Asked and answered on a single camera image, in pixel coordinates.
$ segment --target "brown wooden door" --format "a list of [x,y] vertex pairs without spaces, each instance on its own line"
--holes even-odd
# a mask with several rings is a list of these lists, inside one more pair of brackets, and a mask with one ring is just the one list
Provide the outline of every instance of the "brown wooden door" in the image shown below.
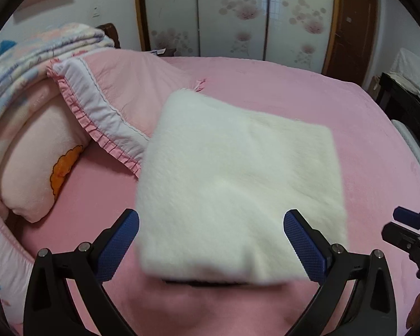
[[328,77],[362,85],[374,42],[377,0],[339,0]]

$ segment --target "sliding wardrobe door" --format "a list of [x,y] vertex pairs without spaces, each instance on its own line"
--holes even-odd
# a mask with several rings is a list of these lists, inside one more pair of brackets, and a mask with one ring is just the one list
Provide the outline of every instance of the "sliding wardrobe door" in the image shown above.
[[176,48],[199,55],[197,0],[145,0],[151,49]]
[[267,0],[198,0],[203,57],[263,59]]
[[321,73],[334,0],[270,0],[266,60]]

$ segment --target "white fluffy blanket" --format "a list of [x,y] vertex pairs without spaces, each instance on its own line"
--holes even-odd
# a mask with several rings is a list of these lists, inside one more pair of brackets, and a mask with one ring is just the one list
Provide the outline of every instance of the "white fluffy blanket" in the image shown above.
[[274,284],[305,278],[283,232],[298,209],[346,244],[335,145],[323,126],[248,111],[186,89],[166,102],[138,186],[144,272]]

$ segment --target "orange patch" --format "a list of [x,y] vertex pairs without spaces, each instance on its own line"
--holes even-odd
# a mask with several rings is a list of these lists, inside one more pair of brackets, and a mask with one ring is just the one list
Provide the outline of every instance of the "orange patch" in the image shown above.
[[55,200],[58,198],[59,191],[65,181],[65,176],[70,173],[79,155],[84,151],[82,145],[75,146],[64,155],[62,155],[58,162],[53,166],[52,175],[50,176],[50,184],[52,185],[53,195]]

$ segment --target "brown wooden headboard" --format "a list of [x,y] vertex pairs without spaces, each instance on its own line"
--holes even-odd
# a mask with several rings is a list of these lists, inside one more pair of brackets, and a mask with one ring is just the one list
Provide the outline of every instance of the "brown wooden headboard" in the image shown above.
[[97,28],[104,31],[104,33],[114,41],[115,48],[120,49],[120,41],[118,40],[118,33],[117,29],[115,28],[115,25],[113,25],[112,23],[107,23],[97,26]]

